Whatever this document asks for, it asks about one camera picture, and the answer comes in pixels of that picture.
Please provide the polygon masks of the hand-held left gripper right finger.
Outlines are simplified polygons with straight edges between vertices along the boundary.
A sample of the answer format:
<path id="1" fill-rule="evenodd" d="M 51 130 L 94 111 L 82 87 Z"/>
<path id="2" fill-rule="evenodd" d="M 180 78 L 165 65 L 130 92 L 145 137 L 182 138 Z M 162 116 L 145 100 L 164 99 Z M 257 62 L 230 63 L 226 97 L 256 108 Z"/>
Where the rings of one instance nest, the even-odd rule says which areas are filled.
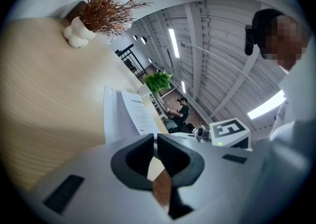
<path id="1" fill-rule="evenodd" d="M 179 224 L 239 224 L 262 166 L 260 150 L 218 147 L 158 135 L 172 186 L 168 214 Z"/>

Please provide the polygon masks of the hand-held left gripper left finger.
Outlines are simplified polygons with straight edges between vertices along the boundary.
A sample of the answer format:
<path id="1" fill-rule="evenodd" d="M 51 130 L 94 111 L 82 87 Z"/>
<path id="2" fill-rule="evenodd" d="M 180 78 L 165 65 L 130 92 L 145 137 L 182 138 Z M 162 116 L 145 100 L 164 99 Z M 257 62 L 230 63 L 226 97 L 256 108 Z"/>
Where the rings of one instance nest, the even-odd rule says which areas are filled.
<path id="1" fill-rule="evenodd" d="M 32 189 L 32 210 L 47 224 L 171 224 L 152 182 L 125 157 L 140 148 L 148 166 L 152 134 L 100 145 L 68 160 Z"/>

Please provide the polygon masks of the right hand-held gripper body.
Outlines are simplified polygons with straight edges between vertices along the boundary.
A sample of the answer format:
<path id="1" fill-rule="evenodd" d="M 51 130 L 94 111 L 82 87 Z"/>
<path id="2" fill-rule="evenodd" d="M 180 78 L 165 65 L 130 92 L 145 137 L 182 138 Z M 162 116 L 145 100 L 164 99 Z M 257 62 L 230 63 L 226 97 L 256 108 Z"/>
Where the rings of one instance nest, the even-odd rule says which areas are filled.
<path id="1" fill-rule="evenodd" d="M 208 142 L 213 146 L 231 148 L 251 148 L 251 131 L 238 118 L 210 123 L 196 131 L 198 142 Z"/>

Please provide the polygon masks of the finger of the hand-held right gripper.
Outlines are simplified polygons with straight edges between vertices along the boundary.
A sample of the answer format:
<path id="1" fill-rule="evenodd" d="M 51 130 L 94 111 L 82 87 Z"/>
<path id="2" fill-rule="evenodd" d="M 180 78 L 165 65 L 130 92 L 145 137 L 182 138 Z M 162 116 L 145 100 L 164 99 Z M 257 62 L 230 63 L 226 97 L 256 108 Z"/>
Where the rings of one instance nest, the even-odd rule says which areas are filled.
<path id="1" fill-rule="evenodd" d="M 180 137 L 180 138 L 185 138 L 191 141 L 197 141 L 197 137 L 195 134 L 177 132 L 177 133 L 171 133 L 170 135 Z"/>

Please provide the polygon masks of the white book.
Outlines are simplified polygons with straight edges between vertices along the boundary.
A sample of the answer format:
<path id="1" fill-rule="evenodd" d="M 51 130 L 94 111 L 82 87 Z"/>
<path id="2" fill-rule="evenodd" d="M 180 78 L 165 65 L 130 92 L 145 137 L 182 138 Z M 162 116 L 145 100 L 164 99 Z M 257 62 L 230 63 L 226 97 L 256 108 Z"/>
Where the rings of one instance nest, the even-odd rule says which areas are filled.
<path id="1" fill-rule="evenodd" d="M 146 110 L 140 95 L 104 88 L 104 135 L 106 144 L 160 130 Z"/>

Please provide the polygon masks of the green plant in white pot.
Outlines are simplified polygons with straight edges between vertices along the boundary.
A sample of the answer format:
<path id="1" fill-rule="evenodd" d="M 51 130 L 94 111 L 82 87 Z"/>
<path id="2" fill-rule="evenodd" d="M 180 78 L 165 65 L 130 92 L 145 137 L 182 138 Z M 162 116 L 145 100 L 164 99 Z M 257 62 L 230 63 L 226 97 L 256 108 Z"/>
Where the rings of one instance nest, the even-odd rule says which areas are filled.
<path id="1" fill-rule="evenodd" d="M 137 92 L 141 97 L 145 97 L 150 94 L 157 94 L 160 90 L 170 89 L 171 77 L 172 74 L 168 74 L 165 71 L 146 75 L 143 78 L 144 83 Z"/>

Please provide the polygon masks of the person's white shirt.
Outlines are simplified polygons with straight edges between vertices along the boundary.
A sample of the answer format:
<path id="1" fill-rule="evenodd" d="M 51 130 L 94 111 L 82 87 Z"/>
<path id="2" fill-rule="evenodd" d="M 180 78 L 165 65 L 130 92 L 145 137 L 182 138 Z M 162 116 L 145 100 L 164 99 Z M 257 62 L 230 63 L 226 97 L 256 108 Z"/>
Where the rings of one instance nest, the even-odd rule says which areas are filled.
<path id="1" fill-rule="evenodd" d="M 289 122 L 269 139 L 268 155 L 240 224 L 316 223 L 316 67 L 292 69 L 280 86 Z"/>

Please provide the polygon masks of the light wooden table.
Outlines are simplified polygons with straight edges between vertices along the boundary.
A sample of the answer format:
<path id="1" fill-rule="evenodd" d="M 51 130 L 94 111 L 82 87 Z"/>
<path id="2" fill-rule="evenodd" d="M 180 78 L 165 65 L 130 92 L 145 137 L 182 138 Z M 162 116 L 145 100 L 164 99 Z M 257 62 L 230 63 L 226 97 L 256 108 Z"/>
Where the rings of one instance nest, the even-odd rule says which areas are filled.
<path id="1" fill-rule="evenodd" d="M 137 92 L 141 86 L 99 37 L 84 48 L 69 46 L 67 25 L 20 19 L 0 34 L 0 160 L 19 189 L 106 143 L 105 87 Z"/>

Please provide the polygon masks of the black metal railing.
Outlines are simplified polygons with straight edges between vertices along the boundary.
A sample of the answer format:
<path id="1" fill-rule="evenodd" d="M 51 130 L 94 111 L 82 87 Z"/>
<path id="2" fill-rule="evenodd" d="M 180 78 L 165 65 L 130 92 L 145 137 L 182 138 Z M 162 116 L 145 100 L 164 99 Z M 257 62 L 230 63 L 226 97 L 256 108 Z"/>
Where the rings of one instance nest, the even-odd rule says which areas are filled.
<path id="1" fill-rule="evenodd" d="M 143 78 L 147 75 L 147 72 L 138 58 L 132 51 L 134 44 L 129 45 L 123 50 L 116 50 L 116 55 L 121 59 L 125 66 L 138 78 L 143 81 Z"/>

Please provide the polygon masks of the brown dried plant white vase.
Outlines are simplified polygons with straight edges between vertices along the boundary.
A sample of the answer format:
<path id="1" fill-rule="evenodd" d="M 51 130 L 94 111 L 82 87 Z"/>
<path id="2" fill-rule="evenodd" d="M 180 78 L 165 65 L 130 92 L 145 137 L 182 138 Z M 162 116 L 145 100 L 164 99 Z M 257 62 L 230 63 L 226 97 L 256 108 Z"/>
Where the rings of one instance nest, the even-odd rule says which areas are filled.
<path id="1" fill-rule="evenodd" d="M 63 36 L 73 48 L 82 48 L 97 34 L 106 37 L 107 43 L 123 36 L 135 17 L 133 12 L 151 6 L 151 1 L 142 0 L 84 0 L 85 4 Z"/>

